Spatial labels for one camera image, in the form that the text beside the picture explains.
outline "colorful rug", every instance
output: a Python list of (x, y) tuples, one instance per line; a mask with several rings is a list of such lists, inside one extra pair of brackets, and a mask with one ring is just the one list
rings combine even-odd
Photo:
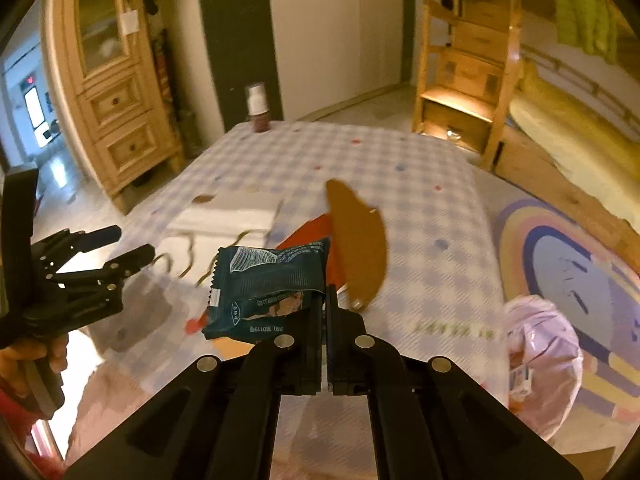
[(494, 224), (507, 300), (538, 294), (574, 326), (584, 351), (576, 402), (619, 422), (640, 422), (640, 279), (555, 209), (515, 202)]

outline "doorway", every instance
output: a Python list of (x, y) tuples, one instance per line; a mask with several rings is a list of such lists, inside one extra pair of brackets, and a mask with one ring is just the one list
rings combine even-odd
[(26, 162), (40, 170), (36, 212), (72, 200), (84, 176), (66, 146), (47, 82), (36, 0), (0, 57), (0, 144), (5, 171)]

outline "glass cabinet door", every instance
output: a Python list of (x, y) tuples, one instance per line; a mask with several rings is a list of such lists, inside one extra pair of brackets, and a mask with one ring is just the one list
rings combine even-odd
[(116, 0), (78, 0), (77, 16), (86, 75), (122, 55)]

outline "wooden drawer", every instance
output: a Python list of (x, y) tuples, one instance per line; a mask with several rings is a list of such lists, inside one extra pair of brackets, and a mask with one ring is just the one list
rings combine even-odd
[(496, 104), (500, 96), (502, 72), (498, 66), (446, 48), (438, 60), (436, 84)]
[(504, 65), (507, 59), (508, 35), (475, 23), (459, 22), (453, 31), (453, 48)]
[(97, 84), (79, 97), (94, 140), (150, 109), (140, 69), (130, 67)]
[(491, 123), (434, 102), (425, 102), (423, 120), (425, 133), (477, 153), (484, 152)]
[(99, 140), (96, 148), (116, 182), (130, 182), (156, 165), (163, 150), (154, 135), (152, 112), (129, 121)]
[(509, 0), (463, 0), (462, 19), (493, 30), (509, 30)]

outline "checkered tablecloth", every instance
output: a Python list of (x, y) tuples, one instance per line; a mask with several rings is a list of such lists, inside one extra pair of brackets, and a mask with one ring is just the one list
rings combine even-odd
[[(139, 206), (117, 249), (157, 246), (168, 223), (200, 194), (260, 190), (282, 197), (268, 246), (327, 211), (324, 183), (339, 178), (380, 209), (388, 241), (386, 279), (364, 312), (367, 331), (407, 356), (443, 354), (500, 400), (507, 397), (502, 289), (490, 230), (471, 170), (432, 137), (328, 123), (240, 124)], [(208, 291), (144, 270), (126, 287), (124, 311), (104, 320), (105, 357), (156, 393), (199, 355), (186, 335)], [(374, 478), (366, 399), (284, 397), (274, 456), (308, 469)]]

